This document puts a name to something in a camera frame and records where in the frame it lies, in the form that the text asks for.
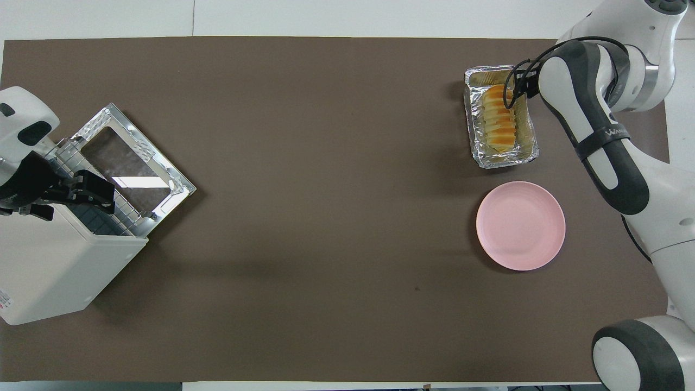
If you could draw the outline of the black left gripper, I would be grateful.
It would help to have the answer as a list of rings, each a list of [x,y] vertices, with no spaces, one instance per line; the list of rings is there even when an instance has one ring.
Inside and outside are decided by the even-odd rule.
[[[23,216],[35,216],[40,220],[52,221],[54,208],[47,203],[89,204],[107,215],[115,211],[115,188],[112,183],[89,170],[79,170],[74,176],[73,199],[70,189],[63,185],[64,176],[59,175],[49,161],[38,153],[28,154],[17,170],[1,186],[1,207],[17,210]]]

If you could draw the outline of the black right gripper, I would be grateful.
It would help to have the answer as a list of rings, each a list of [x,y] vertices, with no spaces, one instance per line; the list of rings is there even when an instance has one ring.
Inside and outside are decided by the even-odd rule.
[[[531,99],[539,94],[539,64],[518,64],[514,67],[514,100]]]

